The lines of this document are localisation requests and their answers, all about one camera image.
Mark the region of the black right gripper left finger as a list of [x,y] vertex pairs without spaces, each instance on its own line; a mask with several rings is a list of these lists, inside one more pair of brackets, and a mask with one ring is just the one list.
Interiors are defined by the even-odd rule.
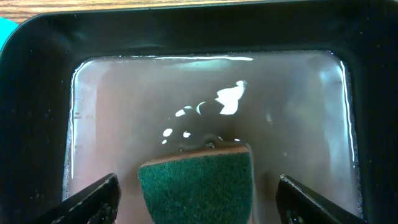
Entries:
[[116,174],[108,174],[31,224],[113,224],[118,214],[121,189]]

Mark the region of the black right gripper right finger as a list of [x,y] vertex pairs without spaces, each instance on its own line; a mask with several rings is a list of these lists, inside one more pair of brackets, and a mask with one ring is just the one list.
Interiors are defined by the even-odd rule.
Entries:
[[288,175],[280,176],[275,199],[283,224],[367,223]]

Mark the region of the green scrub sponge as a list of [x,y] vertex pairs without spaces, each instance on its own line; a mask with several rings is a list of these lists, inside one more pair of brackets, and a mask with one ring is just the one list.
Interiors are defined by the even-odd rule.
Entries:
[[253,223],[254,181],[243,145],[200,149],[141,165],[138,178],[154,223]]

